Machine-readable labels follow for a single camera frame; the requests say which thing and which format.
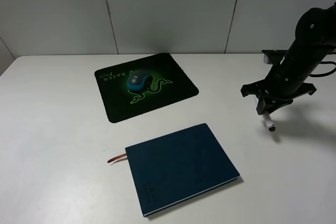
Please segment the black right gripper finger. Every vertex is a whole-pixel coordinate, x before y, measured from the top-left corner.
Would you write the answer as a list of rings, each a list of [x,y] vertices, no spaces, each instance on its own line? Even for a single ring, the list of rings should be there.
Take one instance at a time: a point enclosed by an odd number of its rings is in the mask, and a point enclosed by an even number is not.
[[[259,91],[256,95],[257,98],[257,113],[259,115],[263,115],[269,113],[270,110],[270,96],[266,90]]]
[[[284,106],[291,105],[292,103],[293,103],[293,99],[283,101],[283,100],[275,100],[275,99],[266,98],[265,99],[265,105],[266,105],[265,111],[268,114],[272,114],[276,110]]]

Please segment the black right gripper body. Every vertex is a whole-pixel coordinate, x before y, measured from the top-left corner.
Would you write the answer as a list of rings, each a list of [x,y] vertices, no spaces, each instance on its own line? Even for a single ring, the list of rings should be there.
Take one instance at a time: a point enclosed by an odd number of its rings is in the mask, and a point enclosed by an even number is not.
[[[241,88],[243,97],[255,95],[258,99],[269,101],[289,101],[302,95],[313,95],[316,87],[312,83],[304,83],[302,79],[289,79],[279,73],[270,71],[265,79],[245,84]]]

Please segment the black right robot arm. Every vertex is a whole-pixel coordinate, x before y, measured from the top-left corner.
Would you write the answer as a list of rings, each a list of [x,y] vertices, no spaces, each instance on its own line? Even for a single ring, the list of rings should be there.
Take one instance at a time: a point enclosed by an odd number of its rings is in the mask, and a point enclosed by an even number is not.
[[[299,19],[295,40],[288,50],[262,51],[264,63],[271,69],[264,79],[243,85],[241,94],[257,98],[259,115],[271,114],[302,95],[313,95],[315,86],[305,80],[313,77],[314,69],[334,51],[335,6],[311,8]]]

